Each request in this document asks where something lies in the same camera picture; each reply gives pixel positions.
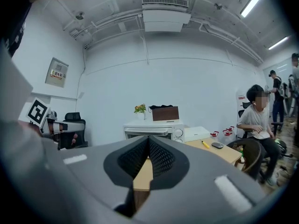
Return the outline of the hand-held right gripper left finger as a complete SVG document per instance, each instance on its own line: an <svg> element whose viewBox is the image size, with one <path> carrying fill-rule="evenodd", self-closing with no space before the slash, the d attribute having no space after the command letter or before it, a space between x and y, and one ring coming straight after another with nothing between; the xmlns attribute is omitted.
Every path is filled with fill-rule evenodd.
<svg viewBox="0 0 299 224"><path fill-rule="evenodd" d="M26 129L2 129L0 162L32 224L147 224L135 216L133 179L119 155L146 147L147 137L59 151L52 140Z"/></svg>

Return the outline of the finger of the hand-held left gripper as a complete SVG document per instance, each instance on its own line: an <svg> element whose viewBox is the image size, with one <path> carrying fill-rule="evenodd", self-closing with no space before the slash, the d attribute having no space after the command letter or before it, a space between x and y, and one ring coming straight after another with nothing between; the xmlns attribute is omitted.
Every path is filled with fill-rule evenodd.
<svg viewBox="0 0 299 224"><path fill-rule="evenodd" d="M85 130L85 124L84 123L74 123L74 122L68 122L67 123L67 131L68 132L79 132Z"/></svg>

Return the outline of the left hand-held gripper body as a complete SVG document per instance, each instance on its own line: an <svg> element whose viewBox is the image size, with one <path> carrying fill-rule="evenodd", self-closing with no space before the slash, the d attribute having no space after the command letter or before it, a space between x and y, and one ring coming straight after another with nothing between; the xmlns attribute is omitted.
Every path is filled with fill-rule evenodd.
<svg viewBox="0 0 299 224"><path fill-rule="evenodd" d="M57 119L57 113L42 100L34 98L26 117L32 125L35 125L42 137L53 139L58 149L68 147L66 135L67 124Z"/></svg>

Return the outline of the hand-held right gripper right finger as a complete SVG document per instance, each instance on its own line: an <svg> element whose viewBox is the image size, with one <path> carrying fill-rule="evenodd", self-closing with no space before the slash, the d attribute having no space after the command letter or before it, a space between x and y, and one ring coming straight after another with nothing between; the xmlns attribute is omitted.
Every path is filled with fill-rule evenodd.
<svg viewBox="0 0 299 224"><path fill-rule="evenodd" d="M149 197L137 213L147 224L265 223L280 193L260 185L219 156L158 137L139 137L155 167Z"/></svg>

